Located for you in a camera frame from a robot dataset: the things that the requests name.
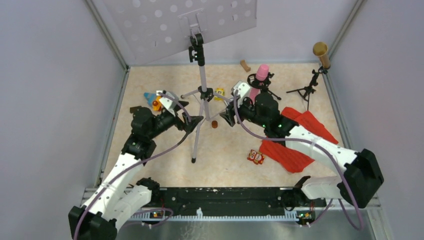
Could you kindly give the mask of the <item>lilac music stand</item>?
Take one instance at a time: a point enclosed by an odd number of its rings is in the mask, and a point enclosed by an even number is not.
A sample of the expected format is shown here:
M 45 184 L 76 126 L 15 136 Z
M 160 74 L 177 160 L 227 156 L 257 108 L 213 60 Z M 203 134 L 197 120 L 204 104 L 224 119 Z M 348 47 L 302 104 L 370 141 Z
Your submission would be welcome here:
M 128 65 L 188 52 L 199 67 L 203 114 L 214 97 L 207 87 L 204 45 L 257 25 L 255 0 L 106 0 L 104 5 L 119 30 L 117 41 Z

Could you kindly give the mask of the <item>red sheet music page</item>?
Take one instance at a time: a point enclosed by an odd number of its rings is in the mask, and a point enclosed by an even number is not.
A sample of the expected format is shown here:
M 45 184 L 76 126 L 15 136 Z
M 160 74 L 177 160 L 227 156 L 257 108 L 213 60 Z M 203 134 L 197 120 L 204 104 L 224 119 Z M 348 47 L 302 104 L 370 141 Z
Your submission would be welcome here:
M 327 128 L 317 118 L 315 118 L 315 116 L 310 111 L 299 112 L 294 110 L 294 120 L 311 133 L 322 137 L 323 139 L 333 144 L 339 143 L 327 130 Z
M 285 107 L 281 114 L 294 120 L 294 110 L 295 109 L 292 107 Z M 311 157 L 299 151 L 289 149 L 279 143 L 268 140 L 262 141 L 259 151 L 281 164 L 289 173 L 301 173 L 306 167 L 314 162 Z

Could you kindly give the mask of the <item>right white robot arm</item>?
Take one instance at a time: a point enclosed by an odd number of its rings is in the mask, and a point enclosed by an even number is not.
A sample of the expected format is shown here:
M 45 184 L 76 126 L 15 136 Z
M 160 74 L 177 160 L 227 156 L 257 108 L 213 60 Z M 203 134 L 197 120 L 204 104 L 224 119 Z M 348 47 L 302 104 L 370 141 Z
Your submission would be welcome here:
M 262 127 L 266 140 L 304 154 L 336 174 L 303 177 L 299 181 L 300 188 L 293 192 L 293 200 L 299 206 L 326 198 L 343 199 L 363 209 L 385 181 L 372 151 L 366 148 L 362 151 L 347 149 L 317 136 L 283 116 L 278 102 L 268 93 L 260 93 L 254 100 L 237 96 L 219 115 L 231 127 L 243 121 Z

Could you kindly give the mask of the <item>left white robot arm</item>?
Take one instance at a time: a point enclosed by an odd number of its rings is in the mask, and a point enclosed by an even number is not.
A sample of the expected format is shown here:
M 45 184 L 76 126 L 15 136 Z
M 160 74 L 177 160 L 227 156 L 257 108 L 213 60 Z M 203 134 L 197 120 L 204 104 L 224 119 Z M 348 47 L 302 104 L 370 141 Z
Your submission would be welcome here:
M 130 108 L 131 133 L 124 143 L 121 154 L 108 176 L 81 206 L 74 206 L 68 213 L 70 234 L 73 240 L 114 240 L 122 226 L 143 206 L 154 207 L 160 202 L 159 191 L 153 188 L 155 181 L 136 185 L 125 193 L 136 173 L 145 164 L 177 148 L 204 119 L 179 110 L 189 103 L 173 101 L 158 115 L 148 107 Z M 171 148 L 154 155 L 157 147 L 154 139 L 171 127 L 185 134 Z

